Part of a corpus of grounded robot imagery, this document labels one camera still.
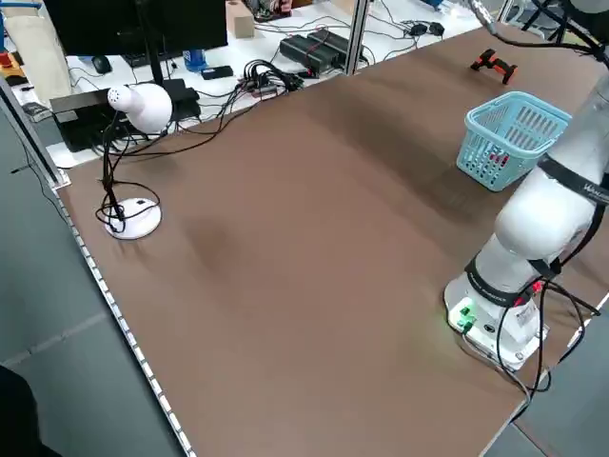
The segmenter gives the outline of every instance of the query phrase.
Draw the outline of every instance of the monitor stand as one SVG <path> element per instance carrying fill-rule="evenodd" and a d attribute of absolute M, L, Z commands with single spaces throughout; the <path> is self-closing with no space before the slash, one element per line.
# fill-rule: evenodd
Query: monitor stand
<path fill-rule="evenodd" d="M 156 46 L 156 35 L 154 27 L 149 22 L 149 14 L 147 13 L 149 4 L 150 0 L 135 0 L 140 26 L 144 34 L 148 61 L 152 70 L 153 82 L 163 87 L 169 94 L 169 97 L 171 97 L 173 102 L 173 116 L 171 120 L 180 121 L 188 117 L 198 117 L 201 114 L 201 108 L 197 103 L 199 94 L 196 90 L 187 88 L 182 79 L 163 79 L 159 50 Z"/>

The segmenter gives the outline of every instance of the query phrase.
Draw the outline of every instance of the blue basket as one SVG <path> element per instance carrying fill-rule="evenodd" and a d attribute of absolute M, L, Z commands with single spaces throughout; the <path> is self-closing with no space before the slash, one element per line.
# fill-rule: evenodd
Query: blue basket
<path fill-rule="evenodd" d="M 524 92 L 508 92 L 472 109 L 457 167 L 483 186 L 505 189 L 540 160 L 571 116 Z"/>

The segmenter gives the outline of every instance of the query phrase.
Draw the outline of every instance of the lamp base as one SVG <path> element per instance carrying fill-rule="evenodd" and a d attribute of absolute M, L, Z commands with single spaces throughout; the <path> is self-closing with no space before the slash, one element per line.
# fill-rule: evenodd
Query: lamp base
<path fill-rule="evenodd" d="M 150 235 L 161 224 L 161 208 L 147 198 L 128 198 L 118 203 L 123 208 L 125 221 L 106 217 L 106 230 L 119 240 L 137 240 Z"/>

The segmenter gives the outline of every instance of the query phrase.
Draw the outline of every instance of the table surface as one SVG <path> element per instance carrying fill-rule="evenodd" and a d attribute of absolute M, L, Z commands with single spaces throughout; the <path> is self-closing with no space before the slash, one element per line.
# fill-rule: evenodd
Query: table surface
<path fill-rule="evenodd" d="M 520 66 L 511 88 L 469 69 L 490 47 Z M 601 72 L 475 30 L 270 101 L 204 147 L 121 164 L 162 198 L 161 226 L 133 243 L 93 216 L 98 164 L 71 172 L 61 198 L 197 453 L 481 452 L 521 393 L 444 321 L 444 286 L 510 194 L 456 169 L 463 117 L 507 89 L 573 112 Z M 562 277 L 594 303 L 606 231 Z M 576 322 L 557 302 L 546 321 L 552 363 Z"/>
<path fill-rule="evenodd" d="M 480 26 L 480 23 L 470 11 L 459 6 L 456 6 L 452 10 L 440 12 L 433 11 L 420 0 L 384 0 L 384 2 L 390 8 L 391 14 L 396 22 L 400 22 L 402 20 L 441 22 L 445 27 L 444 38 L 464 33 Z M 386 10 L 380 2 L 376 2 L 374 5 L 370 6 L 370 14 L 385 21 L 389 19 Z M 175 62 L 178 64 L 178 69 L 171 73 L 171 77 L 182 78 L 186 81 L 188 87 L 192 87 L 206 93 L 222 94 L 229 92 L 234 89 L 235 85 L 237 84 L 237 76 L 243 73 L 243 67 L 247 62 L 250 62 L 256 58 L 265 60 L 272 59 L 277 48 L 279 47 L 279 42 L 285 38 L 285 33 L 283 32 L 262 31 L 262 29 L 272 30 L 274 26 L 299 27 L 315 20 L 317 21 L 311 24 L 311 29 L 315 29 L 315 27 L 320 25 L 327 25 L 332 27 L 331 30 L 333 32 L 348 38 L 350 28 L 343 26 L 339 21 L 350 24 L 351 16 L 330 2 L 322 2 L 295 9 L 292 13 L 292 17 L 260 25 L 260 30 L 256 30 L 255 36 L 251 39 L 235 39 L 229 33 L 228 46 L 206 52 L 206 59 L 211 67 L 230 65 L 235 72 L 235 77 L 206 81 L 199 74 L 187 71 L 184 65 L 184 59 L 182 57 L 175 59 Z M 376 20 L 373 17 L 368 17 L 366 29 L 390 34 L 395 37 L 401 36 L 401 33 L 397 30 L 397 28 L 391 26 L 390 24 L 385 24 L 379 20 Z M 426 35 L 419 40 L 418 46 L 423 47 L 438 41 L 439 39 L 437 37 Z M 366 33 L 363 43 L 374 53 L 376 60 L 380 61 L 390 51 L 406 48 L 412 44 L 412 41 L 403 39 L 395 40 L 387 36 Z M 367 58 L 370 59 L 370 52 L 366 50 L 364 53 L 368 56 Z M 68 57 L 69 67 L 71 69 L 75 69 L 70 71 L 73 83 L 78 81 L 80 77 L 83 77 L 83 79 L 78 82 L 77 89 L 80 91 L 95 90 L 95 88 L 107 89 L 121 84 L 134 84 L 136 82 L 136 78 L 139 82 L 149 81 L 152 79 L 149 66 L 141 67 L 132 72 L 131 67 L 122 57 L 114 55 L 109 56 L 108 59 L 112 64 L 113 71 L 101 77 L 91 77 L 77 69 L 83 69 L 88 73 L 96 75 L 95 69 L 92 67 L 92 65 L 82 62 L 77 57 Z M 275 57 L 273 63 L 280 69 L 286 71 L 302 70 L 302 67 L 299 64 L 288 60 L 281 54 L 278 54 Z M 163 74 L 167 75 L 167 67 L 165 64 L 162 63 L 162 67 Z M 323 77 L 320 81 L 323 81 L 324 79 L 332 77 L 336 74 L 338 74 L 338 71 Z M 314 80 L 306 81 L 308 85 L 316 82 L 317 81 Z M 13 93 L 15 93 L 15 96 L 22 105 L 27 102 L 38 101 L 35 92 L 23 92 L 20 89 L 20 87 L 15 87 L 13 89 Z M 222 99 L 219 101 L 219 99 L 205 97 L 203 94 L 201 94 L 200 103 L 202 104 L 202 117 L 205 119 L 206 117 L 217 113 L 219 111 L 218 104 L 221 102 Z M 257 99 L 255 98 L 249 96 L 242 97 L 235 104 L 235 109 L 242 109 L 256 102 Z M 71 152 L 64 143 L 50 146 L 49 153 L 55 164 L 58 167 L 64 168 L 71 168 L 75 165 L 98 158 L 98 155 L 90 149 L 75 153 Z"/>

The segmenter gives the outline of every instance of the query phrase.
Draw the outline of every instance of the red tool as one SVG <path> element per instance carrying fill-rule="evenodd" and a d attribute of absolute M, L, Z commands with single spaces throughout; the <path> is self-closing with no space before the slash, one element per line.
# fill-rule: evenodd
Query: red tool
<path fill-rule="evenodd" d="M 517 65 L 508 65 L 502 61 L 499 57 L 495 57 L 495 50 L 486 50 L 480 57 L 476 59 L 471 65 L 472 70 L 478 71 L 481 67 L 487 67 L 488 69 L 494 69 L 497 73 L 503 75 L 503 83 L 507 84 L 514 73 L 516 73 Z"/>

